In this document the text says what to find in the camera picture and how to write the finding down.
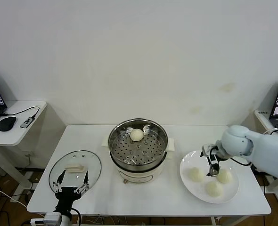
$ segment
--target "white wall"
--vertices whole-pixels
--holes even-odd
[[[0,0],[2,93],[65,124],[241,123],[277,83],[278,0]]]

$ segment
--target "white desk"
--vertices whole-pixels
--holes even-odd
[[[254,111],[256,118],[260,121],[265,130],[274,128],[269,120],[270,112],[270,110],[260,109]],[[272,135],[278,137],[278,133],[273,133]],[[274,179],[272,176],[266,176],[266,179],[270,183],[268,186],[266,186],[266,194],[274,194],[278,200],[278,178]]]
[[[32,106],[40,107],[39,112],[35,116],[35,120],[28,126],[28,128],[20,128],[20,125],[27,118],[33,116],[36,113],[37,108],[28,110],[18,115],[14,115],[16,117],[16,122],[13,128],[7,132],[0,131],[0,146],[16,146],[21,142],[23,137],[35,123],[47,104],[44,101],[6,101],[6,105],[8,107],[6,110],[8,114],[17,113]],[[14,166],[12,166],[12,164],[4,156],[5,154],[3,152],[4,150],[0,148],[0,167],[4,170],[4,172],[8,173],[12,178],[19,182],[20,185],[16,189],[16,192],[14,194],[21,194],[24,189],[29,189],[31,187],[31,182],[28,179],[30,178],[32,173],[27,172],[26,175],[23,176],[19,171],[16,170]]]
[[[190,151],[201,150],[203,144],[215,143],[226,126],[164,126],[169,137],[175,139],[173,158],[165,160],[162,174],[152,182],[143,184],[123,183],[109,155],[101,143],[114,126],[69,125],[66,127],[34,194],[27,206],[33,213],[53,211],[57,199],[49,187],[49,173],[53,165],[65,154],[75,150],[96,153],[102,164],[97,183],[73,207],[83,215],[110,216],[245,216],[270,214],[270,206],[264,197],[250,167],[233,161],[238,174],[238,194],[228,203],[210,204],[193,196],[183,185],[179,166],[181,159]]]

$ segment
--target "steamed bun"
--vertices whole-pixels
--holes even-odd
[[[133,141],[140,141],[143,138],[143,131],[140,129],[133,129],[130,133],[130,137]]]
[[[202,182],[204,180],[204,174],[198,167],[189,169],[189,178],[195,182]]]
[[[206,184],[206,192],[211,197],[218,197],[222,194],[223,189],[221,185],[216,181],[210,181]]]
[[[221,183],[226,184],[232,180],[232,174],[231,174],[230,170],[228,170],[228,169],[221,169],[217,176],[217,179]]]

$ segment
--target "pot handle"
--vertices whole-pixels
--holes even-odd
[[[168,144],[167,144],[167,148],[165,151],[167,152],[166,158],[172,159],[173,152],[175,151],[175,140],[173,138],[168,139]]]
[[[103,147],[109,147],[108,144],[107,144],[108,139],[109,139],[109,136],[103,138],[102,143],[101,143],[101,146],[103,146]]]

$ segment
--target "floor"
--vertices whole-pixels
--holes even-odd
[[[38,182],[41,178],[42,172],[34,172],[31,181]],[[262,177],[257,176],[257,180],[262,185]],[[7,194],[12,194],[17,187],[17,182],[9,175],[0,177],[0,186],[2,190]],[[265,217],[266,226],[278,226],[278,201],[273,194],[266,195],[267,200],[272,208],[272,213]],[[24,195],[20,198],[20,202],[27,205],[27,200],[31,198],[30,195]],[[6,211],[9,214],[10,226],[21,226],[23,222],[30,220],[31,218],[40,218],[40,215],[27,212],[25,207],[18,203],[9,202],[8,198],[0,197],[0,210]],[[222,218],[220,222],[224,222],[227,218]],[[76,223],[77,217],[73,217],[73,223]],[[145,218],[145,217],[83,217],[83,224],[121,224],[121,225],[138,225],[144,223],[145,225],[210,225],[210,218]],[[8,220],[6,213],[2,213],[0,216],[0,226],[7,226]],[[250,217],[238,224],[238,226],[262,226],[263,216]]]

